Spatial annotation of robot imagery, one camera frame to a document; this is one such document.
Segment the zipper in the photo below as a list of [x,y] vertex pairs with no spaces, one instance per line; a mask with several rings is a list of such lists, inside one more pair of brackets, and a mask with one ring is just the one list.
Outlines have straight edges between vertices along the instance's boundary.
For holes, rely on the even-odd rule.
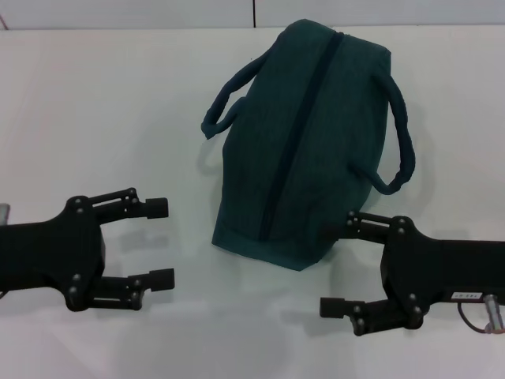
[[270,191],[268,192],[267,202],[265,203],[260,225],[259,240],[264,241],[268,239],[270,235],[277,204],[279,203],[282,190],[286,184],[287,176],[290,173],[291,166],[293,165],[294,156],[300,146],[301,136],[303,135],[305,126],[309,120],[310,112],[316,102],[319,88],[323,84],[324,77],[330,68],[331,60],[335,56],[335,53],[343,40],[343,36],[344,35],[342,33],[336,32],[330,38],[326,49],[317,63],[309,85],[305,90],[303,100],[298,108],[293,125],[291,126],[290,135],[284,145],[284,150],[282,151],[281,159],[279,161],[279,165],[277,166],[274,181],[272,182]]

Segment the cable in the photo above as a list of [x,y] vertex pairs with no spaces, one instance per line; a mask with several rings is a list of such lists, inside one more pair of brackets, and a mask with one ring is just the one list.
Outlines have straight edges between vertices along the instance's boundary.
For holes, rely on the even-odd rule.
[[256,27],[256,0],[252,0],[252,26]]
[[484,329],[478,328],[477,326],[472,324],[468,318],[466,318],[465,314],[463,313],[462,302],[458,303],[458,312],[461,318],[463,319],[463,322],[465,322],[465,324],[467,324],[470,329],[480,334],[488,334]]
[[9,30],[9,28],[7,28],[7,24],[6,24],[6,21],[3,19],[2,15],[0,14],[0,24],[3,25],[3,28],[5,30]]

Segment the label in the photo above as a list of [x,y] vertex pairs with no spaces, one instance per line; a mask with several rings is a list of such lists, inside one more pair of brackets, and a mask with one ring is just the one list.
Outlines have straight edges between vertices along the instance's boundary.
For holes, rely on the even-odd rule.
[[454,292],[451,300],[480,300],[482,292]]

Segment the dark green duffel bag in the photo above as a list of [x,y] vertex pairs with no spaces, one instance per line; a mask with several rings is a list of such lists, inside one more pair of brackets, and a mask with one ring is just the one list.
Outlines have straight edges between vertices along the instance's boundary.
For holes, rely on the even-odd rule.
[[[384,47],[302,20],[223,87],[208,110],[207,138],[231,127],[223,148],[223,196],[212,243],[246,257],[302,270],[335,240],[374,186],[390,195],[415,167],[406,106]],[[254,77],[218,122],[230,94]],[[376,170],[395,117],[400,170],[388,185]]]

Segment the white surface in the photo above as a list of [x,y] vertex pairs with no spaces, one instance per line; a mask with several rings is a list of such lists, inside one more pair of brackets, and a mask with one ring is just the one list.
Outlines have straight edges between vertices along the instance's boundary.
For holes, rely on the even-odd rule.
[[252,0],[0,0],[9,29],[250,28]]
[[325,25],[503,24],[502,0],[256,0],[257,26],[301,18]]
[[[366,207],[405,214],[435,238],[505,230],[505,28],[344,28],[381,43],[410,115],[413,180]],[[416,332],[357,338],[323,320],[319,298],[384,298],[380,246],[338,244],[291,272],[218,250],[221,135],[200,122],[221,86],[279,29],[9,32],[0,35],[0,201],[11,223],[46,220],[67,198],[135,186],[166,196],[170,218],[105,227],[106,273],[174,267],[176,288],[137,313],[70,313],[52,290],[0,301],[0,376],[75,379],[503,378],[505,340],[470,331],[455,305]],[[380,173],[392,178],[390,123]],[[467,306],[484,325],[483,307]]]

